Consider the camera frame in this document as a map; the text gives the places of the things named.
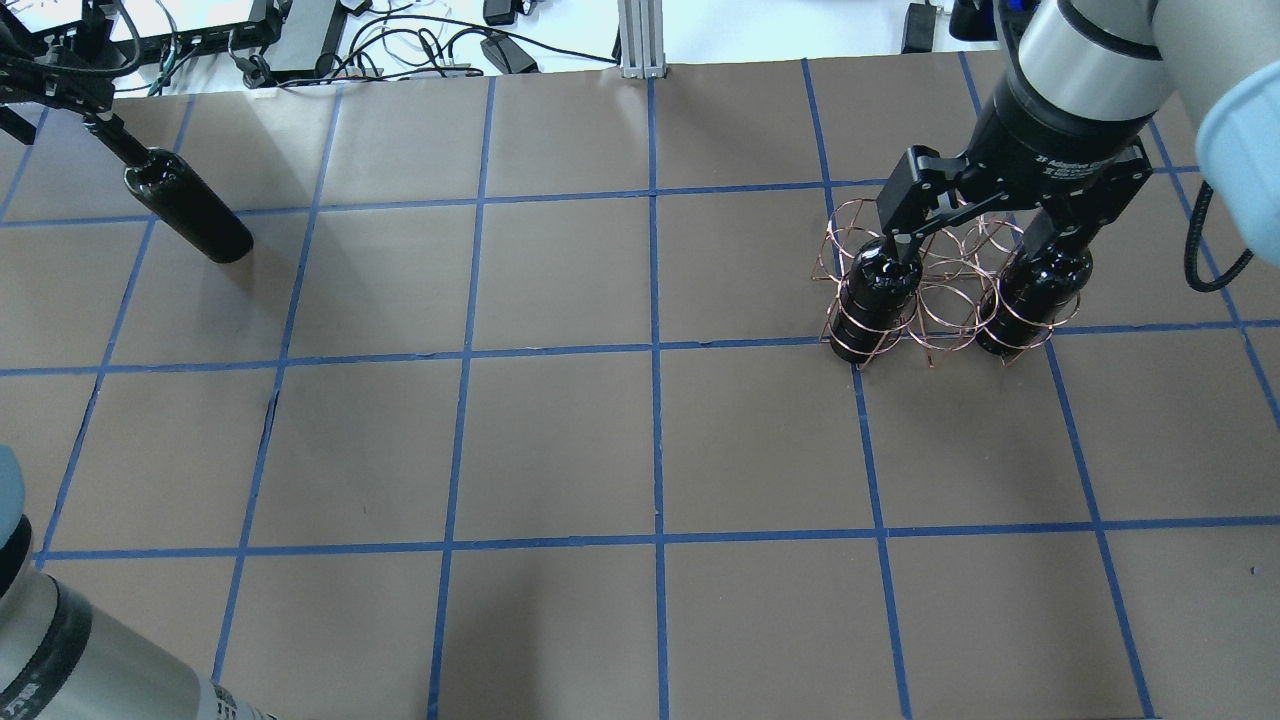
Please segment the blue tape line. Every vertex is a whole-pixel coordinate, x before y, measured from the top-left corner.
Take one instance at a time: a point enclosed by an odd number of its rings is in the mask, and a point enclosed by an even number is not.
[[[792,347],[796,345],[818,345],[820,337],[767,337],[758,340],[687,340],[659,343],[663,350],[708,350],[713,347]]]
[[[911,720],[911,693],[906,680],[906,659],[902,653],[902,634],[897,618],[897,600],[893,592],[893,569],[888,557],[888,533],[884,529],[884,512],[881,507],[879,479],[876,477],[876,451],[872,447],[870,421],[867,415],[867,396],[863,391],[863,374],[854,368],[854,397],[858,401],[858,428],[863,439],[863,462],[867,468],[867,492],[870,497],[872,521],[876,525],[876,552],[881,565],[881,584],[884,589],[884,614],[888,621],[888,642],[893,652],[893,675],[897,678],[897,701],[902,717]]]
[[[1037,536],[1050,533],[1092,532],[1093,523],[1015,523],[1011,525],[941,525],[887,528],[891,538],[941,538],[968,536]]]
[[[1089,468],[1084,461],[1084,447],[1080,445],[1080,433],[1075,425],[1075,414],[1071,411],[1071,400],[1066,395],[1066,384],[1062,380],[1062,369],[1057,363],[1053,341],[1044,343],[1044,352],[1048,357],[1050,372],[1053,375],[1053,387],[1057,389],[1057,401],[1062,407],[1062,419],[1066,421],[1066,433],[1071,441],[1071,452],[1075,455],[1075,468],[1080,475],[1084,502],[1089,507],[1093,534],[1097,538],[1098,552],[1102,556],[1102,569],[1107,575],[1107,585],[1111,588],[1111,602],[1115,605],[1120,635],[1124,639],[1125,653],[1129,656],[1129,669],[1133,673],[1138,701],[1142,703],[1143,715],[1155,717],[1156,711],[1151,703],[1151,692],[1147,689],[1147,676],[1142,670],[1142,660],[1138,657],[1138,643],[1134,642],[1133,630],[1129,626],[1129,612],[1125,610],[1124,593],[1120,592],[1120,578],[1116,575],[1115,562],[1111,560],[1111,543],[1107,542],[1106,525],[1102,523],[1098,500],[1093,493],[1093,480],[1089,477]]]
[[[888,182],[888,178],[870,178],[861,181],[831,181],[831,187],[873,187]]]
[[[1248,328],[1280,328],[1280,319],[1272,320],[1244,320]],[[1229,331],[1235,324],[1228,320],[1206,323],[1153,323],[1149,325],[1068,325],[1060,328],[1059,336],[1089,336],[1089,334],[1134,334],[1134,333],[1160,333],[1160,332],[1199,332],[1199,331]],[[717,347],[794,347],[803,345],[819,345],[829,338],[824,337],[763,337],[739,340],[709,340],[709,341],[667,341],[660,343],[663,351],[684,350],[710,350]],[[575,345],[557,347],[515,347],[506,350],[475,350],[472,359],[489,357],[539,357],[548,355],[600,355],[616,352],[649,352],[652,343],[630,345]],[[364,363],[422,363],[431,360],[460,360],[461,351],[442,352],[394,352],[387,355],[308,355],[289,357],[285,365],[316,366],[316,365],[351,365]],[[108,375],[140,374],[140,373],[219,373],[238,370],[261,370],[275,368],[276,360],[242,360],[236,363],[175,363],[151,365],[109,365]],[[63,368],[6,368],[0,369],[0,378],[6,377],[46,377],[46,375],[92,375],[101,368],[97,365],[73,365]]]
[[[1230,331],[1234,323],[1217,320],[1207,323],[1151,323],[1147,325],[1065,325],[1053,331],[1059,336],[1074,334],[1129,334],[1129,333],[1170,333],[1188,331]]]
[[[882,186],[887,181],[884,178],[869,178],[869,179],[856,179],[856,181],[833,179],[829,182],[812,181],[812,182],[780,182],[780,183],[763,183],[763,184],[667,187],[655,190],[618,190],[618,191],[603,191],[603,192],[568,192],[559,195],[512,195],[504,197],[486,197],[485,204],[502,205],[502,204],[515,204],[515,202],[557,202],[564,200],[609,200],[617,197],[646,197],[654,195],[664,197],[668,195],[728,195],[739,192],[822,190],[828,184],[829,187],[874,187],[874,186]],[[360,213],[365,210],[403,210],[413,208],[456,208],[456,206],[471,206],[475,204],[476,200],[474,197],[458,197],[458,199],[444,199],[444,200],[404,200],[404,201],[389,201],[389,202],[356,202],[356,204],[340,204],[340,205],[321,205],[320,213],[329,214],[329,213]],[[236,210],[236,215],[239,218],[259,218],[259,217],[271,217],[271,215],[303,215],[310,213],[311,213],[310,208],[260,208],[253,210]],[[12,222],[0,222],[0,228],[46,228],[46,227],[64,227],[64,225],[142,223],[151,218],[152,215],[111,215],[102,218],[12,220]]]
[[[831,164],[827,156],[827,141],[822,132],[822,114],[818,108],[818,96],[813,85],[813,72],[809,68],[809,60],[800,60],[800,69],[804,74],[805,83],[805,96],[809,100],[809,114],[813,122],[813,135],[814,141],[818,146],[818,163],[822,169],[823,179],[823,200],[827,204],[827,217],[829,218],[836,213],[835,197],[832,193],[832,187],[836,183],[831,179]],[[872,184],[873,182],[882,183],[883,181],[868,181],[865,184]],[[832,249],[832,258],[836,260],[838,266],[838,258],[836,258],[837,250]],[[870,496],[872,505],[872,519],[874,521],[876,530],[876,552],[879,559],[881,566],[881,584],[884,591],[884,616],[888,624],[888,637],[890,648],[893,655],[893,675],[897,680],[897,701],[902,711],[902,717],[911,720],[911,693],[909,689],[906,679],[906,661],[902,655],[902,638],[899,632],[899,618],[897,618],[897,601],[893,592],[893,570],[890,564],[888,557],[888,538],[884,534],[884,515],[881,511],[879,502],[879,486],[876,479],[876,459],[874,451],[872,448],[870,441],[870,425],[867,418],[867,401],[863,396],[863,379],[861,374],[856,368],[852,369],[854,375],[854,396],[858,404],[858,427],[861,432],[863,441],[863,461],[867,466],[867,489]]]
[[[1160,132],[1160,127],[1156,126],[1156,120],[1149,122],[1151,136],[1156,140],[1156,147],[1160,149],[1160,156],[1165,160],[1166,165],[1172,165],[1172,159],[1169,155],[1169,149],[1165,145],[1165,138]],[[1183,206],[1183,213],[1187,218],[1192,217],[1192,204],[1187,199],[1187,192],[1183,188],[1183,183],[1176,174],[1169,176],[1169,182],[1174,183],[1174,192],[1178,193],[1178,201]],[[1208,265],[1210,272],[1215,277],[1219,277],[1217,263],[1213,260],[1213,251],[1210,249],[1208,240],[1201,243],[1201,254],[1204,256],[1204,264]],[[1253,347],[1253,338],[1249,337],[1249,331],[1247,325],[1240,320],[1240,313],[1235,306],[1235,300],[1231,299],[1231,290],[1222,288],[1222,302],[1226,304],[1226,313],[1231,316],[1231,323],[1239,331],[1240,338],[1244,341],[1244,354],[1249,359],[1249,365],[1253,366],[1253,375],[1258,380],[1258,387],[1262,389],[1262,396],[1266,400],[1267,407],[1271,410],[1271,419],[1275,421],[1276,428],[1280,428],[1280,402],[1276,401],[1276,393],[1271,388],[1271,380],[1267,378],[1267,372],[1262,368],[1262,360],[1258,359],[1258,352]]]
[[[182,143],[187,138],[187,128],[191,127],[191,117],[196,108],[196,96],[192,95],[187,100],[187,109],[182,115],[182,124],[178,126],[178,136],[174,138],[174,152],[182,149]],[[41,115],[41,124],[44,124],[45,115]],[[142,232],[142,240],[138,242],[138,251],[133,256],[133,266],[129,269],[129,279],[124,284],[124,295],[120,297],[119,310],[115,313],[115,322],[111,324],[111,334],[108,337],[106,348],[102,350],[102,361],[97,369],[97,377],[93,379],[93,392],[90,395],[88,404],[84,406],[84,416],[81,420],[81,427],[76,433],[76,442],[72,445],[70,457],[67,460],[67,471],[63,473],[63,480],[58,486],[58,496],[54,501],[54,511],[49,516],[49,525],[45,528],[45,538],[41,543],[41,551],[47,552],[54,542],[54,534],[58,533],[58,524],[61,521],[63,509],[67,506],[67,496],[70,493],[72,482],[76,478],[76,469],[79,466],[81,452],[84,450],[84,438],[88,434],[88,427],[93,421],[93,411],[97,409],[97,400],[102,392],[102,382],[106,379],[106,370],[111,365],[111,355],[115,352],[115,345],[120,340],[120,331],[124,328],[124,318],[129,313],[129,301],[133,300],[133,291],[138,284],[138,275],[142,273],[142,261],[146,258],[147,247],[151,245],[151,237],[155,234],[156,218],[152,215],[147,220],[146,229]],[[37,561],[37,568],[42,566],[42,560]]]
[[[113,215],[104,218],[59,218],[52,220],[10,220],[0,223],[6,229],[26,228],[64,228],[77,225],[119,225],[125,223],[145,223],[154,219],[154,215]]]
[[[662,457],[662,332],[658,264],[658,104],[654,78],[645,82],[645,113],[649,128],[649,340],[653,361],[653,529],[654,606],[658,632],[658,719],[671,717],[671,680],[667,652],[667,518]]]
[[[0,369],[0,378],[24,378],[41,375],[92,375],[99,372],[96,365],[67,368],[9,368]]]
[[[973,69],[969,68],[969,56],[961,50],[956,53],[960,58],[960,72],[964,73],[964,83],[969,87],[969,100],[973,102],[973,111],[982,115],[982,97],[978,96],[978,85],[973,82]]]
[[[480,146],[480,181],[476,187],[475,232],[471,241],[471,284],[467,292],[467,323],[462,342],[462,372],[458,375],[458,407],[453,420],[453,459],[449,466],[449,500],[444,516],[444,543],[440,552],[440,582],[435,598],[435,633],[431,641],[431,674],[428,679],[426,716],[440,716],[440,671],[444,662],[444,634],[449,609],[449,579],[453,571],[453,536],[458,521],[458,487],[462,477],[463,434],[467,424],[467,393],[471,383],[471,347],[475,341],[476,297],[480,292],[480,250],[484,240],[484,208],[488,201],[489,149],[493,140],[493,106],[497,83],[489,78],[484,110],[484,140]]]
[[[818,95],[813,88],[813,72],[809,68],[809,59],[800,60],[800,70],[804,73],[804,90],[809,97],[809,115],[813,119],[813,137],[818,142],[818,167],[822,170],[822,190],[827,201],[827,217],[836,214],[836,200],[831,192],[831,161],[827,159],[827,140],[822,133],[822,114],[818,111]]]
[[[343,205],[321,205],[321,213],[364,213],[366,210],[411,210],[415,208],[458,208],[471,206],[476,201],[474,197],[460,197],[447,200],[397,200],[389,202],[351,202]]]
[[[293,366],[353,365],[357,363],[421,363],[424,360],[461,360],[462,352],[393,352],[388,355],[337,355],[289,357]]]
[[[45,119],[49,118],[49,108],[40,111],[40,119],[36,120],[36,137],[40,137],[40,131],[45,127]],[[22,176],[27,173],[27,164],[31,163],[31,154],[36,151],[35,145],[28,145],[26,150],[22,151],[22,159],[18,160],[18,169],[13,173],[13,182],[9,183],[9,190],[4,193],[4,202],[0,204],[0,219],[9,217],[9,206],[13,205],[13,199],[18,195],[18,186],[22,184]]]
[[[1107,532],[1176,530],[1206,528],[1275,528],[1280,515],[1240,515],[1217,518],[1165,518],[1148,520],[1103,520]],[[1027,534],[1060,534],[1093,532],[1088,523],[1020,523],[1007,525],[936,525],[902,528],[824,528],[809,530],[728,530],[700,533],[663,533],[664,544],[722,544],[750,542],[814,542],[837,539],[932,538],[932,537],[998,537]],[[632,536],[570,536],[548,538],[454,539],[454,552],[486,552],[495,550],[532,550],[568,547],[635,547],[654,544],[658,534]],[[401,552],[440,552],[444,542],[383,542],[303,546],[250,547],[168,547],[123,550],[50,550],[38,555],[47,560],[138,560],[156,557],[280,557],[294,555],[378,555]]]
[[[315,555],[397,555],[404,552],[439,552],[443,542],[371,542],[346,544],[257,546],[239,550],[246,557],[291,557]]]
[[[266,414],[262,419],[262,434],[257,446],[257,457],[253,462],[253,477],[250,482],[248,501],[244,503],[244,521],[241,525],[239,555],[236,557],[236,568],[232,570],[230,588],[227,592],[227,607],[223,611],[223,624],[218,635],[218,650],[214,653],[214,682],[221,679],[223,664],[227,660],[227,646],[230,641],[232,624],[236,620],[236,606],[239,602],[241,580],[244,575],[244,548],[248,547],[250,536],[253,532],[253,518],[257,512],[257,496],[262,488],[262,470],[266,466],[266,454],[271,443],[271,429],[275,425],[275,411],[280,401],[280,391],[284,387],[284,373],[288,366],[289,343],[293,340],[293,325],[298,314],[298,301],[302,297],[302,282],[306,278],[307,259],[311,254],[311,240],[315,234],[316,217],[320,210],[320,196],[324,193],[325,177],[329,173],[329,159],[333,155],[334,136],[338,133],[338,114],[342,110],[342,92],[339,87],[334,92],[333,109],[329,115],[329,129],[325,137],[324,152],[320,156],[320,172],[316,177],[315,191],[311,196],[311,210],[307,217],[307,229],[302,238],[302,251],[298,255],[298,269],[293,279],[293,292],[289,296],[289,310],[284,318],[284,332],[280,338],[280,352],[276,359],[275,379],[271,387],[271,398],[266,404]]]
[[[111,365],[109,375],[137,375],[145,373],[228,373],[238,370],[265,370],[278,365],[274,360],[247,360],[242,363],[175,363],[172,365]]]
[[[157,547],[125,550],[46,550],[45,561],[58,560],[157,560],[188,557],[236,557],[234,547]]]

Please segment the black bottle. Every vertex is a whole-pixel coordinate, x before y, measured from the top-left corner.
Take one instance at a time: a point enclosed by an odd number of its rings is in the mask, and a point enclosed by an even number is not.
[[[1000,307],[995,307],[993,296],[982,305],[982,318],[989,318],[993,310],[996,315],[978,333],[978,345],[1001,357],[1036,345],[1048,333],[1043,325],[1057,320],[1091,274],[1093,254],[1087,247],[1050,243],[1034,255],[1019,249],[1000,275]]]
[[[831,320],[831,348],[854,365],[869,361],[877,347],[892,342],[886,336],[902,324],[924,274],[918,252],[899,260],[895,250],[888,238],[872,240],[858,251],[854,266],[845,274],[840,307]]]
[[[86,115],[84,127],[124,161],[129,192],[214,263],[234,263],[253,236],[196,170],[177,154],[143,147],[119,115]]]

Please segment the power adapter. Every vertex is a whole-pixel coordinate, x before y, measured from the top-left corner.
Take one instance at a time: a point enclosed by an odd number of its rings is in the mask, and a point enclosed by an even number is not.
[[[911,3],[906,8],[906,24],[902,28],[902,54],[932,53],[933,28],[938,23],[938,9],[923,3]]]
[[[493,33],[480,41],[480,50],[504,74],[536,73],[538,61],[508,35]]]
[[[490,26],[515,24],[520,8],[520,0],[484,0],[484,22]]]

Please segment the blue tape grid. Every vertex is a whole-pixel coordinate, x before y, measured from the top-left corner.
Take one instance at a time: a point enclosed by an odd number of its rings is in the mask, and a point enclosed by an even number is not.
[[[960,53],[957,58],[965,77],[965,83],[970,92],[970,99],[974,101],[975,109],[980,110],[979,99],[977,95],[977,87],[973,82],[973,76],[968,64],[968,59],[965,58],[964,53]],[[649,129],[649,187],[648,188],[614,191],[614,192],[580,192],[580,193],[561,193],[561,195],[525,195],[525,196],[488,197],[485,195],[485,183],[488,178],[489,141],[492,135],[493,105],[494,105],[494,91],[495,91],[494,81],[490,78],[488,88],[488,101],[485,109],[485,132],[483,143],[480,184],[477,188],[476,197],[410,201],[410,202],[323,205],[320,202],[320,197],[323,193],[324,179],[328,170],[329,156],[333,150],[333,141],[337,131],[338,114],[342,105],[342,94],[340,91],[338,91],[334,99],[333,111],[330,117],[329,135],[324,150],[324,160],[321,163],[321,170],[316,182],[316,190],[312,196],[311,205],[308,208],[279,208],[279,209],[250,210],[238,213],[241,217],[303,214],[303,213],[307,214],[308,217],[307,233],[303,241],[302,255],[298,261],[298,272],[294,281],[293,295],[291,297],[284,337],[282,340],[282,350],[279,356],[274,360],[257,360],[247,363],[212,363],[212,364],[168,364],[168,365],[111,364],[111,355],[119,340],[119,333],[123,327],[124,318],[128,313],[129,300],[133,296],[133,290],[137,284],[138,273],[142,268],[142,263],[145,260],[146,251],[150,245],[150,238],[155,228],[155,222],[156,222],[155,217],[122,215],[111,218],[88,218],[88,219],[76,218],[76,219],[59,219],[59,220],[0,222],[0,228],[36,228],[36,227],[60,227],[60,225],[84,225],[84,224],[146,223],[146,229],[140,242],[138,251],[134,258],[134,263],[129,274],[128,283],[125,286],[124,295],[122,296],[120,300],[120,306],[115,318],[115,323],[113,325],[113,332],[110,334],[108,346],[104,350],[102,361],[99,365],[91,365],[91,366],[0,369],[0,378],[23,377],[23,375],[95,375],[93,392],[88,400],[83,421],[81,424],[79,432],[76,438],[76,443],[72,450],[70,459],[68,461],[67,471],[64,474],[61,486],[59,487],[58,501],[55,503],[54,512],[50,518],[49,529],[45,533],[45,538],[44,542],[41,543],[40,551],[37,551],[36,553],[37,565],[44,566],[44,564],[50,560],[127,560],[127,559],[157,559],[157,557],[234,559],[236,568],[233,571],[232,584],[228,592],[228,601],[225,606],[216,657],[215,657],[214,676],[218,678],[221,674],[221,669],[225,661],[227,644],[230,635],[230,628],[234,621],[236,603],[238,600],[239,583],[243,575],[244,559],[311,556],[311,555],[439,552],[442,553],[440,584],[439,584],[440,589],[436,601],[436,625],[435,625],[435,639],[433,646],[433,665],[431,665],[433,669],[431,669],[431,676],[429,679],[429,719],[436,719],[439,716],[440,667],[443,664],[449,574],[451,574],[453,552],[472,552],[472,551],[484,552],[495,550],[538,548],[538,547],[653,546],[655,551],[655,578],[657,578],[655,601],[657,601],[657,614],[658,614],[657,662],[658,662],[658,683],[659,683],[658,684],[659,712],[662,720],[668,720],[671,710],[669,710],[669,689],[668,689],[667,624],[666,624],[666,603],[667,603],[666,546],[667,544],[724,543],[724,542],[794,542],[794,541],[819,541],[819,539],[874,539],[877,542],[879,562],[881,562],[886,615],[890,629],[891,648],[893,653],[895,674],[899,685],[899,700],[904,717],[910,719],[911,717],[910,693],[906,676],[906,665],[902,655],[901,638],[899,632],[899,619],[897,619],[896,602],[893,597],[892,570],[888,556],[887,541],[890,538],[905,538],[905,537],[964,537],[964,536],[1093,532],[1098,539],[1100,552],[1102,555],[1103,566],[1107,574],[1107,580],[1111,587],[1112,598],[1116,606],[1117,621],[1120,624],[1121,634],[1124,635],[1126,652],[1129,653],[1130,666],[1134,674],[1134,682],[1138,697],[1139,701],[1142,702],[1143,712],[1146,714],[1146,716],[1155,717],[1155,711],[1151,703],[1149,693],[1147,691],[1146,682],[1142,674],[1142,665],[1138,657],[1138,651],[1133,639],[1133,634],[1129,629],[1128,618],[1124,607],[1124,600],[1123,594],[1120,593],[1119,580],[1116,578],[1115,568],[1111,561],[1110,548],[1106,537],[1107,532],[1160,530],[1160,529],[1175,529],[1175,528],[1276,527],[1280,525],[1280,516],[1261,515],[1261,516],[1221,516],[1221,518],[1189,518],[1189,519],[1183,518],[1183,519],[1142,519],[1142,520],[1110,520],[1110,521],[1103,520],[1101,518],[1101,514],[1097,507],[1097,501],[1093,495],[1092,483],[1088,475],[1088,468],[1084,460],[1084,454],[1080,447],[1078,432],[1075,428],[1075,421],[1070,409],[1070,400],[1052,346],[1047,348],[1050,366],[1053,374],[1053,380],[1057,388],[1059,398],[1062,405],[1064,420],[1068,427],[1068,434],[1070,437],[1073,451],[1075,452],[1076,464],[1080,471],[1082,487],[1084,489],[1085,498],[1089,506],[1091,520],[1088,523],[1041,523],[1041,524],[906,527],[906,528],[886,527],[879,502],[879,491],[876,478],[876,462],[872,451],[872,436],[870,436],[872,430],[870,430],[869,418],[867,415],[867,404],[863,392],[861,377],[855,372],[854,395],[855,395],[855,404],[858,407],[859,428],[861,433],[861,442],[864,450],[864,462],[868,475],[867,491],[870,496],[870,502],[872,502],[872,514],[873,514],[872,528],[832,528],[832,529],[817,529],[817,530],[733,532],[733,533],[666,533],[664,520],[663,520],[663,469],[662,469],[662,373],[660,373],[662,352],[680,351],[680,350],[698,350],[707,347],[769,347],[769,346],[817,345],[819,342],[819,338],[817,337],[741,338],[741,340],[727,340],[717,342],[663,342],[660,340],[660,332],[659,332],[659,284],[658,284],[658,268],[657,268],[658,241],[659,241],[658,199],[673,195],[769,192],[769,191],[786,191],[786,190],[820,188],[823,190],[826,209],[829,214],[835,209],[833,188],[863,187],[863,186],[874,187],[883,184],[884,182],[882,178],[849,181],[849,179],[833,179],[831,177],[826,141],[822,131],[822,118],[818,108],[817,92],[814,90],[812,69],[808,60],[801,61],[801,69],[805,81],[806,96],[809,100],[809,109],[813,118],[814,138],[817,142],[819,165],[822,172],[820,182],[672,187],[672,188],[658,187],[658,154],[657,154],[658,137],[657,137],[657,119],[655,119],[655,102],[654,102],[655,91],[654,91],[654,83],[650,79],[646,87],[648,126],[649,126],[648,128]],[[174,143],[175,150],[180,149],[183,143],[195,105],[196,105],[196,97],[192,97],[188,101],[186,114],[183,117],[182,126],[178,133],[178,138]],[[44,124],[46,117],[47,117],[47,110],[41,114],[40,126]],[[1187,200],[1187,195],[1183,190],[1179,176],[1188,173],[1198,173],[1199,168],[1196,165],[1185,165],[1185,167],[1174,165],[1169,155],[1169,151],[1164,145],[1164,140],[1160,135],[1160,131],[1158,128],[1155,127],[1155,123],[1152,123],[1151,129],[1156,140],[1157,147],[1160,150],[1160,155],[1164,160],[1164,167],[1156,168],[1156,173],[1165,174],[1170,178],[1170,182],[1174,183],[1174,188],[1179,196],[1180,202],[1183,204],[1184,210],[1189,213],[1190,204]],[[13,182],[10,183],[8,192],[5,193],[3,205],[0,205],[0,218],[5,217],[9,205],[13,202],[13,199],[17,195],[17,190],[22,182],[22,177],[27,168],[29,158],[31,158],[31,149],[27,149],[19,163],[17,174]],[[612,199],[612,197],[649,199],[652,342],[635,343],[635,345],[599,345],[599,346],[472,351],[471,340],[474,337],[474,329],[475,329],[475,302],[477,291],[476,279],[479,277],[480,245],[481,245],[485,205],[509,204],[509,202],[552,202],[552,201],[566,201],[566,200],[593,200],[593,199]],[[346,211],[361,211],[361,210],[384,210],[384,209],[398,209],[398,208],[429,208],[429,206],[475,206],[476,209],[476,225],[475,225],[472,266],[471,266],[471,290],[468,295],[467,331],[466,331],[466,341],[463,345],[463,350],[460,352],[436,352],[436,354],[289,357],[288,347],[292,337],[293,320],[297,311],[297,304],[301,297],[301,288],[306,273],[306,263],[310,252],[311,237],[315,229],[316,218],[323,213],[346,213]],[[1217,266],[1213,263],[1212,255],[1207,247],[1204,255],[1206,255],[1206,261],[1210,265],[1211,270],[1216,273]],[[1253,328],[1280,328],[1280,319],[1243,320],[1239,316],[1239,313],[1236,311],[1235,304],[1231,300],[1229,292],[1224,292],[1222,295],[1224,295],[1224,302],[1226,304],[1231,316],[1230,322],[1166,323],[1166,324],[1149,324],[1149,325],[1066,327],[1061,329],[1059,334],[1075,336],[1075,334],[1114,334],[1114,333],[1132,333],[1132,332],[1139,332],[1139,333],[1198,332],[1198,331],[1238,329],[1244,341],[1245,351],[1249,356],[1251,364],[1254,368],[1254,373],[1257,374],[1258,383],[1276,419],[1276,424],[1277,427],[1280,427],[1280,407],[1277,407],[1275,393],[1271,389],[1270,382],[1261,366],[1261,363],[1257,357],[1257,354],[1253,348],[1248,333],[1248,331]],[[639,536],[593,536],[593,537],[561,537],[561,538],[454,541],[453,528],[456,524],[457,491],[458,491],[458,479],[460,479],[461,456],[462,456],[461,454],[463,443],[463,430],[466,425],[466,396],[467,396],[467,386],[470,378],[470,361],[477,357],[480,359],[524,357],[524,356],[538,356],[538,355],[577,355],[577,354],[602,354],[602,352],[650,352],[653,356],[654,506],[657,511],[654,520],[654,533],[639,534]],[[266,451],[270,442],[271,425],[274,423],[275,407],[279,400],[279,393],[280,389],[283,388],[285,370],[289,366],[301,366],[301,365],[328,365],[328,364],[349,364],[349,363],[410,363],[410,361],[430,361],[430,360],[462,361],[458,409],[454,425],[454,448],[453,448],[453,465],[451,469],[449,505],[447,512],[444,541],[417,542],[417,543],[412,542],[355,543],[355,544],[326,544],[326,546],[256,546],[255,547],[250,544],[257,492],[261,484],[262,469],[265,465]],[[77,551],[77,550],[54,551],[50,548],[52,538],[56,533],[58,523],[61,515],[63,506],[65,503],[67,495],[70,489],[70,484],[74,478],[76,466],[79,459],[81,450],[83,447],[84,434],[92,420],[93,410],[96,407],[102,382],[106,375],[133,374],[133,373],[230,372],[230,370],[268,369],[268,368],[275,369],[275,383],[273,387],[273,395],[268,406],[266,416],[264,418],[262,436],[259,445],[259,452],[253,470],[253,480],[251,486],[250,498],[246,505],[244,523],[241,533],[241,539],[236,547],[132,548],[132,550],[124,548],[124,550],[86,550],[86,551]]]

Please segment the grid square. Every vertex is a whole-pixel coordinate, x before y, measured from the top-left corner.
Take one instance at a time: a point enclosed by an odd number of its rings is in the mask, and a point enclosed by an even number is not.
[[[662,340],[817,337],[823,208],[818,190],[659,199]]]
[[[475,346],[649,342],[644,199],[485,209]]]
[[[915,717],[1142,715],[1092,533],[890,541]]]
[[[109,375],[55,550],[239,541],[271,370]]]
[[[148,147],[172,149],[187,113],[184,96],[119,100],[124,128]],[[124,165],[81,124],[76,113],[50,110],[22,174],[6,220],[146,215],[124,187]]]
[[[0,229],[0,368],[100,364],[145,227]]]
[[[1275,420],[1236,331],[1053,345],[1103,518],[1280,514]]]
[[[456,555],[440,717],[657,717],[653,552]]]
[[[456,537],[653,532],[646,352],[476,360]]]
[[[182,155],[233,210],[308,208],[333,88],[201,95]]]
[[[1198,173],[1178,176],[1188,202],[1196,202],[1203,179]],[[1240,238],[1240,231],[1235,227],[1235,220],[1221,196],[1213,200],[1208,219],[1204,222],[1204,242],[1210,246],[1220,272],[1230,268],[1244,251],[1244,240]],[[1208,264],[1203,259],[1201,259],[1201,277],[1211,277]],[[1280,287],[1280,268],[1260,258],[1251,261],[1249,266],[1231,281],[1228,293],[1242,320],[1277,320],[1280,293],[1276,293],[1276,287]]]
[[[1249,331],[1249,341],[1275,391],[1280,386],[1280,328],[1254,328]]]
[[[659,187],[822,179],[800,63],[680,65],[654,102]]]
[[[24,512],[36,547],[45,539],[49,516],[67,473],[93,375],[0,378],[0,445],[18,457],[26,486]]]
[[[348,86],[323,201],[475,197],[486,88],[484,81],[417,83],[416,92],[392,83]]]
[[[1280,528],[1111,533],[1156,711],[1263,720],[1280,707]]]
[[[969,142],[973,100],[952,53],[814,60],[812,73],[833,179],[886,178],[911,145],[947,156]]]
[[[113,363],[237,363],[280,354],[307,218],[246,218],[244,224],[253,251],[229,265],[210,263],[156,224]]]
[[[321,214],[289,355],[460,350],[474,228],[474,208]]]
[[[451,361],[291,368],[253,544],[444,539],[458,372]]]
[[[439,573],[434,552],[246,560],[223,682],[280,717],[426,717]]]
[[[863,387],[886,524],[1089,519],[1043,351],[1010,368],[977,347],[934,369],[892,355]]]
[[[497,78],[490,197],[649,186],[645,85],[617,72]]]
[[[1216,295],[1187,287],[1187,213],[1165,176],[1153,176],[1115,224],[1089,246],[1093,277],[1075,325],[1146,325],[1230,319]],[[1152,243],[1153,238],[1167,242]]]
[[[236,560],[60,560],[45,571],[201,675],[214,670]]]
[[[897,717],[874,541],[667,547],[673,717]]]
[[[849,364],[827,347],[662,354],[668,532],[867,528]]]

